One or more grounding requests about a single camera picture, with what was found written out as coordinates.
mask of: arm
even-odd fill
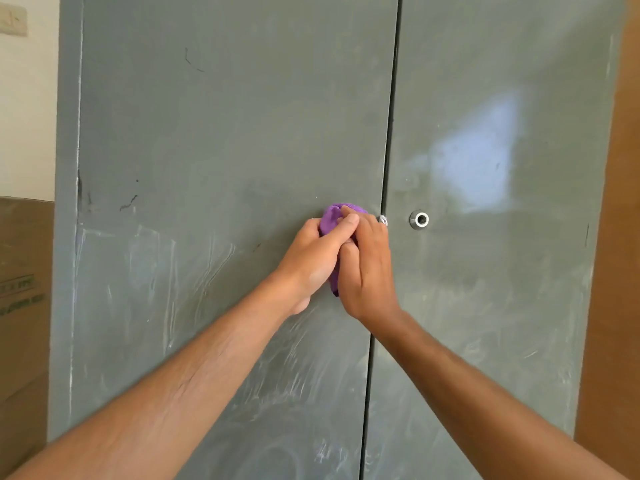
[[[400,309],[385,225],[361,216],[356,237],[359,249],[347,242],[340,250],[345,309],[396,359],[483,478],[623,480]]]
[[[319,219],[309,220],[256,290],[11,479],[174,478],[278,327],[327,280],[357,223],[345,219],[320,237]]]

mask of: purple cloth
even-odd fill
[[[320,219],[320,235],[329,234],[335,227],[338,225],[338,218],[342,217],[342,211],[340,210],[343,205],[346,205],[350,209],[354,209],[356,212],[361,212],[363,214],[368,214],[366,210],[362,207],[358,207],[352,203],[334,203],[326,208],[324,211],[324,215],[322,219]],[[329,285],[331,286],[331,291],[334,295],[338,296],[338,272],[340,271],[340,258],[338,258],[338,262],[335,264],[335,268],[329,276]]]

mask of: cabinet door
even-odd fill
[[[396,8],[84,0],[74,286],[56,297],[75,299],[53,316],[51,437],[236,303],[306,218],[336,201],[379,212]],[[368,352],[322,290],[180,477],[356,478]]]
[[[622,3],[403,0],[387,202],[401,304],[569,434]],[[367,480],[478,478],[379,344],[369,414]]]

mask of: person's right hand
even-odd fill
[[[342,208],[343,217],[358,214]],[[358,214],[360,222],[352,240],[340,248],[338,292],[349,315],[369,327],[372,321],[387,319],[400,311],[391,268],[387,226],[370,214]]]

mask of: wall switch plate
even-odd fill
[[[27,9],[0,3],[0,33],[27,37]]]

